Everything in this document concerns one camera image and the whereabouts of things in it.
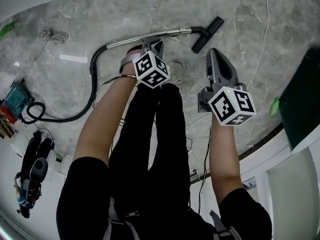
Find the fiducial marker cube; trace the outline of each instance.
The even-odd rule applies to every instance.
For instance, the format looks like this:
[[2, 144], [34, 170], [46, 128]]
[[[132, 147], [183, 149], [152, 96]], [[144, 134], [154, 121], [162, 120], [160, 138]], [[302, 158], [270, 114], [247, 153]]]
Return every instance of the fiducial marker cube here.
[[140, 58], [134, 59], [132, 62], [138, 82], [141, 82], [152, 89], [170, 79], [168, 65], [152, 51], [148, 51]]
[[223, 86], [209, 105], [222, 126], [239, 126], [257, 114], [249, 92]]

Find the marble floor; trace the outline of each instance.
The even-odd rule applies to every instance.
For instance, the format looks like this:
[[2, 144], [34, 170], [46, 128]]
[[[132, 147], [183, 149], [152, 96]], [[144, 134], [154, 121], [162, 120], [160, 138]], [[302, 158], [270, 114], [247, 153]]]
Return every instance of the marble floor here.
[[[151, 31], [205, 27], [220, 16], [225, 23], [199, 54], [191, 51], [197, 35], [164, 38], [163, 59], [183, 65], [180, 91], [186, 135], [193, 139], [190, 171], [196, 169], [201, 174], [211, 118], [207, 113], [197, 112], [197, 93], [207, 85], [208, 49], [215, 47], [223, 52], [235, 66], [240, 81], [247, 84], [255, 73], [269, 18], [265, 50], [257, 74], [247, 87], [257, 115], [235, 128], [236, 146], [241, 154], [279, 124], [279, 115], [269, 115], [271, 104], [281, 95], [308, 47], [320, 41], [320, 0], [268, 0], [268, 7], [269, 15], [266, 0], [52, 0], [1, 23], [12, 19], [18, 22], [15, 31], [0, 39], [0, 98], [6, 95], [12, 81], [26, 74], [28, 89], [38, 101], [45, 103], [49, 115], [72, 116], [89, 98], [89, 62], [101, 45]], [[43, 29], [64, 31], [69, 40], [56, 45], [48, 42], [32, 63], [46, 43], [39, 38]], [[100, 56], [99, 84], [118, 74], [120, 60], [128, 48], [121, 46]], [[70, 123], [38, 122], [37, 125], [51, 131], [58, 154], [73, 156], [88, 115]], [[26, 128], [16, 124], [15, 127], [29, 137], [36, 129], [34, 125]], [[156, 145], [153, 136], [150, 160]]]

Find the black shirt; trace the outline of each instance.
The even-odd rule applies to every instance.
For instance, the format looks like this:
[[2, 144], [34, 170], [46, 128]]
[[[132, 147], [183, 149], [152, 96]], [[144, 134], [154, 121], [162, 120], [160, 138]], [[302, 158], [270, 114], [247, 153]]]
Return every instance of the black shirt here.
[[[75, 160], [69, 169], [59, 199], [56, 221], [60, 239], [102, 240], [108, 227], [110, 188], [107, 165], [94, 157]], [[233, 226], [242, 240], [271, 240], [269, 214], [248, 192], [239, 188], [221, 202], [220, 215], [226, 227]], [[144, 239], [213, 239], [214, 227], [190, 210], [155, 209], [152, 218], [131, 221]], [[111, 240], [130, 240], [129, 228], [112, 226]]]

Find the hand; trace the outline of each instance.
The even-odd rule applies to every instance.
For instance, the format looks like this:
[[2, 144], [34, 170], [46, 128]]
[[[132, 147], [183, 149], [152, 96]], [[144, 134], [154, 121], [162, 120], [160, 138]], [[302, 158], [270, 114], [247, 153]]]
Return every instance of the hand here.
[[[138, 50], [132, 50], [127, 55], [131, 54], [141, 54], [141, 49]], [[132, 62], [127, 63], [123, 66], [123, 71], [121, 73], [122, 75], [136, 75], [135, 66]]]

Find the black sleeve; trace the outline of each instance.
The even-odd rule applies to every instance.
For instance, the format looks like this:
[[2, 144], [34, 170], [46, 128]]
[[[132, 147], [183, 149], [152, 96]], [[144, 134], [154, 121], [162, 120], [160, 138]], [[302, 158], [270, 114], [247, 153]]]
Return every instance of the black sleeve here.
[[272, 239], [269, 214], [244, 188], [235, 189], [222, 200], [220, 215], [224, 226], [233, 226], [242, 240]]
[[109, 169], [94, 157], [75, 160], [56, 211], [60, 239], [103, 239], [110, 204]]

